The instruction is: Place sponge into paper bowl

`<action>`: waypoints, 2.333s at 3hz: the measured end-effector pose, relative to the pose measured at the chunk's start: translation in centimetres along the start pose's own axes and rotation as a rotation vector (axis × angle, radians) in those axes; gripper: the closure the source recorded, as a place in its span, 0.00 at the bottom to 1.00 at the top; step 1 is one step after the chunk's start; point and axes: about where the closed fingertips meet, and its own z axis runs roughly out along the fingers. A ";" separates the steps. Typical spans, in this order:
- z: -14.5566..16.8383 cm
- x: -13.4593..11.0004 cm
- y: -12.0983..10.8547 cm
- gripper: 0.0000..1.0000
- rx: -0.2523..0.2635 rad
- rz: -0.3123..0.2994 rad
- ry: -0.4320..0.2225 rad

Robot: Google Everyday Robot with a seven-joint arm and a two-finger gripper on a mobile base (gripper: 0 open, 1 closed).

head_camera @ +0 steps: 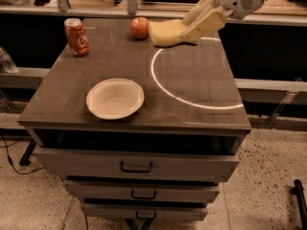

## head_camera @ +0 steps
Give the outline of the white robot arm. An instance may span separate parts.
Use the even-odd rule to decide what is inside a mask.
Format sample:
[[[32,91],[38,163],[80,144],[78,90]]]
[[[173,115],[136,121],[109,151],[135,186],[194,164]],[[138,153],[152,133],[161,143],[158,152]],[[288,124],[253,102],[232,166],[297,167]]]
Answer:
[[[243,19],[268,0],[200,0],[182,19],[180,37],[198,44],[200,39],[220,30],[229,18]]]

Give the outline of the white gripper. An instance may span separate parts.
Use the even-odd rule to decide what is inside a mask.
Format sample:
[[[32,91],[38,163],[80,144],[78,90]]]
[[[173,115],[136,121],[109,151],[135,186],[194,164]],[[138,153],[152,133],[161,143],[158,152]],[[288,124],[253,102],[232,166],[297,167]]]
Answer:
[[[200,0],[182,19],[188,25],[181,34],[185,42],[198,44],[203,36],[221,29],[227,21],[224,9],[230,18],[242,19],[259,10],[264,0]]]

